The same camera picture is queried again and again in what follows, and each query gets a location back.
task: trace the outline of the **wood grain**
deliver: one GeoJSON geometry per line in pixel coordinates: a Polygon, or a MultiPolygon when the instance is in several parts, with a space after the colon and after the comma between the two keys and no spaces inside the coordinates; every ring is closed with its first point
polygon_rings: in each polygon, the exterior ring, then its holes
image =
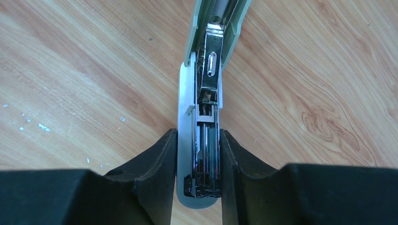
{"type": "MultiPolygon", "coordinates": [[[[0,169],[104,174],[175,128],[193,4],[0,0],[0,169]]],[[[397,24],[394,0],[253,0],[222,128],[275,167],[397,167],[397,24]]],[[[221,203],[172,216],[220,224],[221,203]]]]}

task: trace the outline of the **wooden table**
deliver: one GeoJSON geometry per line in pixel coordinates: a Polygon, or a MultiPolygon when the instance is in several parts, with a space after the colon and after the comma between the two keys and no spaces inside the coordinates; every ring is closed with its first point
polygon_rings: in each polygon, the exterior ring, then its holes
{"type": "MultiPolygon", "coordinates": [[[[104,174],[175,128],[194,0],[0,0],[0,169],[104,174]]],[[[274,166],[398,165],[398,2],[253,0],[221,127],[274,166]]],[[[172,224],[220,224],[221,203],[172,224]]]]}

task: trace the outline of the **wood surface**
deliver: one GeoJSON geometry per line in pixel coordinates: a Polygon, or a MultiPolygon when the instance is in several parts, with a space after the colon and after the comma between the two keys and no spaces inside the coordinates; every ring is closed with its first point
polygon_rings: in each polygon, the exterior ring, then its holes
{"type": "MultiPolygon", "coordinates": [[[[175,128],[193,4],[0,0],[0,169],[104,174],[175,128]]],[[[397,24],[395,0],[253,0],[221,127],[277,168],[397,167],[397,24]]],[[[175,198],[172,224],[220,223],[175,198]]]]}

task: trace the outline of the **water spot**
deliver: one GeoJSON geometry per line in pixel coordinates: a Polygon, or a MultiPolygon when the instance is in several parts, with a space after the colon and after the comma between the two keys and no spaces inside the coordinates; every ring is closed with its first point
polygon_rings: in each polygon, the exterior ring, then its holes
{"type": "Polygon", "coordinates": [[[39,127],[40,129],[44,130],[44,131],[51,132],[51,130],[50,130],[48,127],[45,127],[45,126],[43,126],[43,125],[41,125],[41,124],[38,124],[38,127],[39,127]]]}

